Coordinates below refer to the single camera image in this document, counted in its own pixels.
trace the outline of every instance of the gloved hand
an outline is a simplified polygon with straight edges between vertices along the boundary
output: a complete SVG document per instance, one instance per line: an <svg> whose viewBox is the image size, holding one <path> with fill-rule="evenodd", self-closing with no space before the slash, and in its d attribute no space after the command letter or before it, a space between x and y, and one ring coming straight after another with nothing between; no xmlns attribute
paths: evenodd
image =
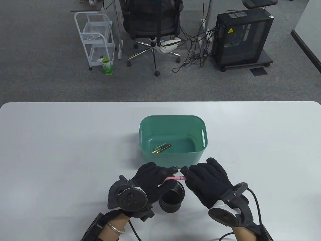
<svg viewBox="0 0 321 241"><path fill-rule="evenodd" d="M190 168L186 166L181 173L186 177L186 186L198 197L201 203L210 209L228 189L234 190L226 171L214 159L208 158L206 163L198 163Z"/></svg>
<svg viewBox="0 0 321 241"><path fill-rule="evenodd" d="M176 186L176 180L168 180L158 187L158 185L165 181L166 177L172 176L177 172L177 167L160 167L156 166L155 163L150 162L142 165L138 169L136 175L132 178L132 181L146 193L148 204L152 204L157 202L161 195Z"/></svg>

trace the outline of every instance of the desk leg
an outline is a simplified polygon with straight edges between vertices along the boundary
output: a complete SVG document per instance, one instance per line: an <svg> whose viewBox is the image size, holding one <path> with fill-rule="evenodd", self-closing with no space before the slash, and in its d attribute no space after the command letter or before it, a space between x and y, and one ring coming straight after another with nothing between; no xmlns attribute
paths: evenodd
<svg viewBox="0 0 321 241"><path fill-rule="evenodd" d="M118 41L119 41L118 59L121 59L122 53L123 53L123 40L120 37L120 28L119 28L118 14L116 9L116 0L113 0L113 5L114 5L115 16L116 16L116 28L117 28L117 35L118 35Z"/></svg>
<svg viewBox="0 0 321 241"><path fill-rule="evenodd" d="M208 26L208 22L210 21L211 19L211 15L212 15L212 11L213 11L213 1L214 0L210 0L210 3L208 5L208 16L206 18L206 21L205 21L205 27L204 27L204 36L206 36L206 31L207 31L207 26ZM201 52L200 52L200 57L203 57L204 55L204 48L205 48L205 42L206 42L206 37L202 40L202 45L201 45Z"/></svg>

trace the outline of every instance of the computer case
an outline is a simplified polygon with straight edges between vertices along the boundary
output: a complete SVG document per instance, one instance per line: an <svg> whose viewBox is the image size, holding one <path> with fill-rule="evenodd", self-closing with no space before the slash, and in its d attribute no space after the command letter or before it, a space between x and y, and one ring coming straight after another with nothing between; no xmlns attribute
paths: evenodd
<svg viewBox="0 0 321 241"><path fill-rule="evenodd" d="M211 50L218 68L256 63L273 19L263 8L219 14Z"/></svg>

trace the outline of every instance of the white metal cart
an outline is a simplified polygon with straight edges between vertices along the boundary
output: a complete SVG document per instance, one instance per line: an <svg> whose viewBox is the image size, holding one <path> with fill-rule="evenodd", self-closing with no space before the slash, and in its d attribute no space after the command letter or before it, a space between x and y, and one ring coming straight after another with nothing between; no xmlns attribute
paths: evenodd
<svg viewBox="0 0 321 241"><path fill-rule="evenodd" d="M88 20L83 31L80 30L79 23L77 21L77 16L79 14L86 14ZM103 21L90 21L91 16L102 16ZM109 17L106 14L98 12L77 12L75 13L74 19L86 53L89 70L92 70L93 66L102 65L102 62L99 61L101 56L107 56L110 63L113 64L115 43L111 30L113 22ZM88 54L86 44L91 45L90 54Z"/></svg>

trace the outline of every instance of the gray carpet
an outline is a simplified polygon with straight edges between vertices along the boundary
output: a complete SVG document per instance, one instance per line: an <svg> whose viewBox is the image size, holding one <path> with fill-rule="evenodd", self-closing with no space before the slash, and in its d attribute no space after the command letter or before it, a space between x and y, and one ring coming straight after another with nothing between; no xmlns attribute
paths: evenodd
<svg viewBox="0 0 321 241"><path fill-rule="evenodd" d="M267 7L275 16L265 50L274 63L268 75L254 77L248 69L214 69L208 58L203 68L192 66L173 73L175 57L157 54L159 77L153 75L152 54L126 66L136 52L133 41L123 34L122 60L114 74L105 76L101 67L88 70L82 44L69 12L68 1L6 1L0 9L0 104L6 102L60 101L293 101L321 103L321 75L290 36L307 0L279 0ZM214 0L216 15L244 9L240 0ZM203 2L185 0L183 28L196 34ZM186 54L186 47L176 51Z"/></svg>

